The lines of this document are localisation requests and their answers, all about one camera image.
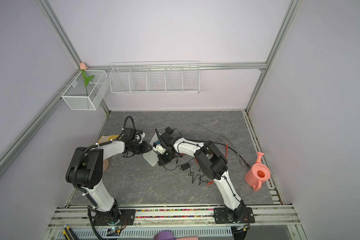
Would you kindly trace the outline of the black power adapter with cable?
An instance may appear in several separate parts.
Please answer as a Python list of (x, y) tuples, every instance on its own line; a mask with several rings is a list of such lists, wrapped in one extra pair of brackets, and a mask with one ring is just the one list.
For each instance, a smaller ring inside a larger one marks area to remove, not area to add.
[(166, 166), (163, 166), (163, 168), (167, 171), (175, 171), (177, 169), (181, 170), (181, 171), (186, 171), (188, 170), (188, 177), (191, 178), (191, 184), (194, 184), (196, 180), (198, 180), (199, 185), (201, 184), (206, 184), (207, 186), (211, 185), (214, 183), (213, 180), (207, 180), (207, 179), (203, 179), (203, 177), (205, 177), (205, 174), (195, 174), (192, 170), (191, 170), (191, 165), (190, 165), (190, 161), (182, 164), (182, 165), (176, 165), (174, 168), (169, 169)]

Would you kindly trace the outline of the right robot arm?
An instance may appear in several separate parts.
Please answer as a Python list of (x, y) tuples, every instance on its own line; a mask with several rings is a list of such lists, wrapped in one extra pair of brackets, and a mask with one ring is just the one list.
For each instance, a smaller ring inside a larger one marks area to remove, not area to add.
[(238, 195), (230, 179), (228, 161), (213, 142), (194, 142), (182, 137), (172, 137), (167, 132), (160, 134), (158, 131), (153, 141), (153, 150), (157, 152), (161, 166), (180, 155), (196, 159), (204, 176), (214, 181), (223, 197), (227, 211), (227, 216), (223, 219), (230, 223), (250, 222), (249, 208)]

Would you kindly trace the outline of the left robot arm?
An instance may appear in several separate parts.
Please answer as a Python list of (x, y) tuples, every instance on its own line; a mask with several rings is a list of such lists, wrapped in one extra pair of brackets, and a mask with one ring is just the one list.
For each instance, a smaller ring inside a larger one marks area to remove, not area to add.
[(122, 132), (115, 139), (104, 143), (97, 142), (89, 147), (76, 148), (66, 172), (66, 181), (92, 203), (90, 212), (106, 225), (118, 225), (122, 220), (122, 213), (115, 200), (103, 183), (104, 161), (115, 155), (122, 154), (128, 158), (142, 155), (152, 147), (144, 140), (145, 133), (136, 129), (132, 116), (127, 116)]

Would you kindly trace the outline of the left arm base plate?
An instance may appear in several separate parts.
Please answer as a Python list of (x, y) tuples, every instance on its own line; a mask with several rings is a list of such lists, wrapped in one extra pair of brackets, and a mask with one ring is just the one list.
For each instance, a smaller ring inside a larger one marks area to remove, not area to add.
[(94, 226), (131, 226), (134, 224), (136, 209), (121, 209), (117, 212), (95, 211)]

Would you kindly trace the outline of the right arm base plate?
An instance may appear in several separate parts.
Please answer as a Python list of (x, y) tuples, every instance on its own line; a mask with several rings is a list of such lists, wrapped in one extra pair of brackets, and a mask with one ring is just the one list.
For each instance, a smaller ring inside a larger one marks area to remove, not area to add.
[(252, 208), (243, 207), (240, 213), (226, 207), (214, 208), (213, 218), (216, 224), (253, 224), (255, 217)]

